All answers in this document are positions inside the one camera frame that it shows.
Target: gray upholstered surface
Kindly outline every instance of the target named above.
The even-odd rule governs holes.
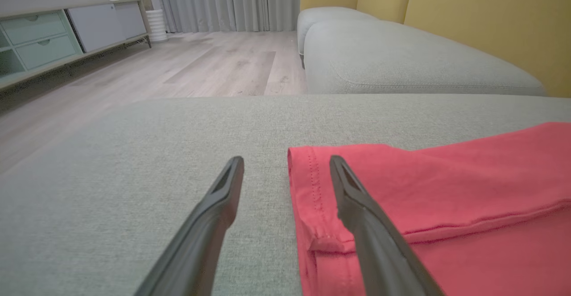
[[[388,21],[323,21],[306,36],[310,93],[545,95],[522,69],[441,36]]]
[[[0,294],[128,296],[226,161],[245,159],[214,295],[300,295],[288,146],[426,148],[571,121],[571,99],[170,99],[111,113],[0,178]]]
[[[306,39],[307,31],[313,24],[327,20],[374,20],[378,19],[372,15],[359,12],[358,10],[328,6],[322,8],[304,9],[298,16],[298,50],[303,55],[303,43]]]

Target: curtain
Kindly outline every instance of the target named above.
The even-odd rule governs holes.
[[[295,30],[299,0],[161,0],[169,32]]]

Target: cabinet door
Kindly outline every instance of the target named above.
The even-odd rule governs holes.
[[[115,4],[115,8],[125,38],[132,38],[147,32],[137,2]]]
[[[67,11],[86,53],[126,39],[113,4],[84,6]]]

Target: floor plank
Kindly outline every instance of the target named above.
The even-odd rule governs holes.
[[[302,93],[296,32],[174,34],[115,49],[0,91],[0,176],[129,103]]]

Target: red fabric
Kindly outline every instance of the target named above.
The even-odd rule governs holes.
[[[353,236],[337,219],[334,154],[448,296],[571,294],[571,123],[414,152],[290,148],[305,296],[365,295]]]

